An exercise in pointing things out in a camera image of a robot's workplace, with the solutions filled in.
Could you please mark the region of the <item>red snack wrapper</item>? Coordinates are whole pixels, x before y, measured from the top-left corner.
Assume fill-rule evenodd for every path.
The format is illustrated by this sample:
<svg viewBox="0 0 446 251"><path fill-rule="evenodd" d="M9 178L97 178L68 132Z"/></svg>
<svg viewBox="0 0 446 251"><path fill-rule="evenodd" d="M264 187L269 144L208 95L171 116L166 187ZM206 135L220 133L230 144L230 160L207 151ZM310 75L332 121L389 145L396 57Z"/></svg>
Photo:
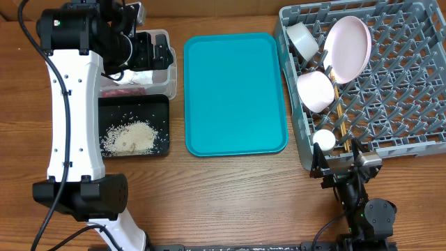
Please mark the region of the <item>red snack wrapper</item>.
<svg viewBox="0 0 446 251"><path fill-rule="evenodd" d="M144 96L146 95L145 88L131 88L131 89L111 89L101 91L102 98L119 97L119 96Z"/></svg>

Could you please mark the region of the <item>grey white bowl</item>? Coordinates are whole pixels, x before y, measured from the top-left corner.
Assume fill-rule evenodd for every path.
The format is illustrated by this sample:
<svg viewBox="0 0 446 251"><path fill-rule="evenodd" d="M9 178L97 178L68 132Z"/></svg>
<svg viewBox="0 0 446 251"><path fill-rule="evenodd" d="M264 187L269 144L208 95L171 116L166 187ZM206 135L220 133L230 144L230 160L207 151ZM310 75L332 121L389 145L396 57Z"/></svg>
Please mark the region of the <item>grey white bowl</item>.
<svg viewBox="0 0 446 251"><path fill-rule="evenodd" d="M310 61L317 53L318 43L302 22L288 26L286 33L305 61Z"/></svg>

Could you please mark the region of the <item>small pink bowl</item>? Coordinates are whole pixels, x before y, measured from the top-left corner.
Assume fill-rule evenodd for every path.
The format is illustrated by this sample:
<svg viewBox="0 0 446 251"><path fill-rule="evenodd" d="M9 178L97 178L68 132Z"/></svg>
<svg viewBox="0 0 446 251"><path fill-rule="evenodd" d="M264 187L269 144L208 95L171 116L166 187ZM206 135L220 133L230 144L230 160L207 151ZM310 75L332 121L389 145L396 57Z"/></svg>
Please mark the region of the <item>small pink bowl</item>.
<svg viewBox="0 0 446 251"><path fill-rule="evenodd" d="M296 86L304 106L312 112L322 112L335 99L332 82L322 72L314 71L299 76Z"/></svg>

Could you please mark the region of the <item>wooden chopstick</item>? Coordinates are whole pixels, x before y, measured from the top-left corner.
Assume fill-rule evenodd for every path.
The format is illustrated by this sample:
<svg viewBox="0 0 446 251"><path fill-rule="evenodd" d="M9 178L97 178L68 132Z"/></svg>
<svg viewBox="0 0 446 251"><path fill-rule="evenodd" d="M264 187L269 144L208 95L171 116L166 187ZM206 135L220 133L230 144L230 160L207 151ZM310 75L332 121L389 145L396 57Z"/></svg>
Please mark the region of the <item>wooden chopstick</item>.
<svg viewBox="0 0 446 251"><path fill-rule="evenodd" d="M330 79L333 82L336 82L335 76L333 75L333 70L330 71ZM335 94L335 98L339 100L340 97L339 97L339 89L337 87L337 84L334 85L334 94ZM341 105L337 105L337 113L338 113L339 118L341 118L344 115ZM345 126L344 122L341 122L340 130L341 130L341 136L342 137L345 136L346 135L346 126ZM344 150L346 152L350 151L350 146L347 141L344 142Z"/></svg>
<svg viewBox="0 0 446 251"><path fill-rule="evenodd" d="M338 100L340 100L339 89L338 89L337 86L335 86L335 88L334 88L334 93L335 93L335 97L336 97ZM341 107L340 104L337 105L337 113L338 113L338 115L339 115L339 118L341 118L341 117L344 115L344 113L343 113L343 111L342 111L342 107ZM344 122L344 121L341 122L340 130L341 130L341 135L342 135L342 136L345 136L346 133L347 133L347 131L346 131L346 125L345 125L345 122ZM350 150L350 146L349 146L349 144L348 144L347 141L344 142L344 150L345 150L346 152L350 152L350 151L351 151L351 150Z"/></svg>

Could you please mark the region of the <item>pile of rice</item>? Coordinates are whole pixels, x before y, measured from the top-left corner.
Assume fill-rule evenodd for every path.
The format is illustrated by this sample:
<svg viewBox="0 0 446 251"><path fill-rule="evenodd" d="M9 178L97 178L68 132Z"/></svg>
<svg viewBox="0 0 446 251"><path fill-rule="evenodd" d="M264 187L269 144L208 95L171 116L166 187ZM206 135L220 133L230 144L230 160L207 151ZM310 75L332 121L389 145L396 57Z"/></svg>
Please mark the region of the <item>pile of rice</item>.
<svg viewBox="0 0 446 251"><path fill-rule="evenodd" d="M168 126L166 120L155 125L154 121L124 114L100 135L102 157L160 155L169 148L169 132L164 126Z"/></svg>

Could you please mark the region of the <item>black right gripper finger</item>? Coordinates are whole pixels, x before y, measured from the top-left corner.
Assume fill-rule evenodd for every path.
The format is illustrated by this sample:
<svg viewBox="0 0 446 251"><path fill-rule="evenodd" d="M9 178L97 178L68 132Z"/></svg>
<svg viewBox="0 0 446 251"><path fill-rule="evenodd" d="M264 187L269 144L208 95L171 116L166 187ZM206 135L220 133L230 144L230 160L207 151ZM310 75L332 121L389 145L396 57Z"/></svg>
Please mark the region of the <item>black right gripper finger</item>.
<svg viewBox="0 0 446 251"><path fill-rule="evenodd" d="M367 153L369 150L362 145L361 141L354 137L351 140L351 150L353 152L353 155L359 155L360 153Z"/></svg>
<svg viewBox="0 0 446 251"><path fill-rule="evenodd" d="M313 160L312 160L312 171L329 169L328 161L325 159L323 151L321 150L318 143L313 145Z"/></svg>

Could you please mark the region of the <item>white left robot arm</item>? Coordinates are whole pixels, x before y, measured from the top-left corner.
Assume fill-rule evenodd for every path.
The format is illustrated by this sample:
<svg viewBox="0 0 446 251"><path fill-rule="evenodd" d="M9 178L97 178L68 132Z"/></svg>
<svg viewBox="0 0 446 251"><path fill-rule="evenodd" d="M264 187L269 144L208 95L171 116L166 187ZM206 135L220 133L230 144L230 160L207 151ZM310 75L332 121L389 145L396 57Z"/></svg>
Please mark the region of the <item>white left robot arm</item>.
<svg viewBox="0 0 446 251"><path fill-rule="evenodd" d="M150 250L127 208L128 182L108 174L99 142L100 83L126 70L165 70L174 61L164 34L142 31L139 2L71 1L46 9L31 44L44 58L52 89L52 152L33 198L50 213L96 230L110 250Z"/></svg>

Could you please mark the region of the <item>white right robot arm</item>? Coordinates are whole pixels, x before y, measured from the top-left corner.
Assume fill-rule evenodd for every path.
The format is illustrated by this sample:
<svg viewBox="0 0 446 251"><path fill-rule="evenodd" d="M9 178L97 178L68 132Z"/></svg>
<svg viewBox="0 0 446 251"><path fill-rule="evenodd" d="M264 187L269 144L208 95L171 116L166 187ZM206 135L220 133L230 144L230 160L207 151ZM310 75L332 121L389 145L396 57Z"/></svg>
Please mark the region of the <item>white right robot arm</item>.
<svg viewBox="0 0 446 251"><path fill-rule="evenodd" d="M393 235L397 207L385 199L370 199L365 184L375 178L383 166L377 152L369 151L356 138L351 140L354 161L347 167L330 168L323 150L314 144L310 176L321 178L323 189L332 188L343 213L325 224L315 235L310 250L396 250L387 239ZM334 223L346 219L349 232L331 243L320 243L321 234Z"/></svg>

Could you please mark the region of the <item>white paper cup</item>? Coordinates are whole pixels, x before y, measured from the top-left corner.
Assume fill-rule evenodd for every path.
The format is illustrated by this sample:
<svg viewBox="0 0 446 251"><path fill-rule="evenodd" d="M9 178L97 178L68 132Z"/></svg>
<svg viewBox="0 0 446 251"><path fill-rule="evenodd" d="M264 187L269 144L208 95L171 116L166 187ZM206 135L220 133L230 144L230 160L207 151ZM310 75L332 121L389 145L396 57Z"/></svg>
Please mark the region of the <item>white paper cup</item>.
<svg viewBox="0 0 446 251"><path fill-rule="evenodd" d="M336 138L332 131L321 129L312 135L312 144L317 143L322 151L330 153L336 145Z"/></svg>

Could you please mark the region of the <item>large pink plate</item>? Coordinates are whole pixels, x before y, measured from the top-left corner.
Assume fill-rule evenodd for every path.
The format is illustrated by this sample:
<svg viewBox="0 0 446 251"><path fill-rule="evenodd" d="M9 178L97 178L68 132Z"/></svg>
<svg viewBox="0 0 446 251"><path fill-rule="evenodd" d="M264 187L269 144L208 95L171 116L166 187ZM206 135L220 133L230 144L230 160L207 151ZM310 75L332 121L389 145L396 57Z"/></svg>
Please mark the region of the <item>large pink plate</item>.
<svg viewBox="0 0 446 251"><path fill-rule="evenodd" d="M332 26L323 49L327 51L323 66L331 66L336 82L346 84L358 77L369 62L370 31L359 18L345 16Z"/></svg>

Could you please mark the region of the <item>white napkin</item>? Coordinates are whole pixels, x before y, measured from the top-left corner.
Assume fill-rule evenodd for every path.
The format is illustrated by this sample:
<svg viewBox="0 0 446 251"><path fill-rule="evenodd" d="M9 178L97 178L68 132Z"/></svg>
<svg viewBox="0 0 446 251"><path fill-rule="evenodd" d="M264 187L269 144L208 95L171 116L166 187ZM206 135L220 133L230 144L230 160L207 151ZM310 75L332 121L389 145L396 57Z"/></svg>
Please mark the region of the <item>white napkin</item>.
<svg viewBox="0 0 446 251"><path fill-rule="evenodd" d="M120 73L110 75L117 84L152 84L153 72L152 71L131 71L124 70L123 75Z"/></svg>

